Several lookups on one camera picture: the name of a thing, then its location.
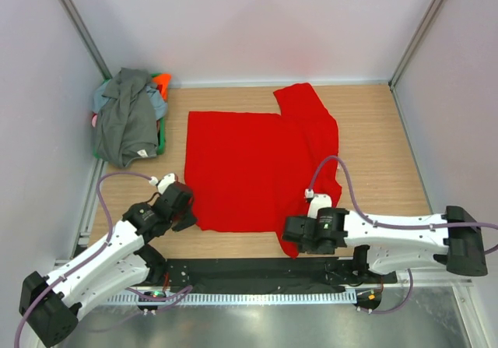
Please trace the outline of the red t-shirt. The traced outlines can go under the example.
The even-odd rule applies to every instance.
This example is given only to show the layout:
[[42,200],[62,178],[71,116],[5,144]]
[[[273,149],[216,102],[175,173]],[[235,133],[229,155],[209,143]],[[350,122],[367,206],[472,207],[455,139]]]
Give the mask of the red t-shirt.
[[192,111],[184,179],[202,230],[273,232],[307,213],[307,188],[338,203],[338,124],[309,83],[274,92],[278,114]]

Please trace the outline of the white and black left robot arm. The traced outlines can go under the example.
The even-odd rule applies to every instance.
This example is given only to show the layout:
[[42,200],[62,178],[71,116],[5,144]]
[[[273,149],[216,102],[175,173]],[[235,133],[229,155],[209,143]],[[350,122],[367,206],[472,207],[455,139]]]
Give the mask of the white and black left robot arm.
[[155,286],[165,278],[167,261],[150,241],[195,223],[194,194],[172,174],[156,188],[154,202],[132,205],[83,253],[46,276],[32,272],[23,280],[20,324],[31,327],[46,347],[65,340],[107,298],[141,283]]

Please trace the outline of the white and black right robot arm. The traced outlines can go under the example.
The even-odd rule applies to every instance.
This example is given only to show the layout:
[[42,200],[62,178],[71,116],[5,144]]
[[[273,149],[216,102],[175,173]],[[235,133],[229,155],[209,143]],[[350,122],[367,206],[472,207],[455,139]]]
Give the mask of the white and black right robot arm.
[[314,255],[353,248],[350,271],[361,283],[405,269],[446,269],[467,277],[488,273],[482,231],[460,206],[428,216],[361,216],[320,207],[287,217],[282,239]]

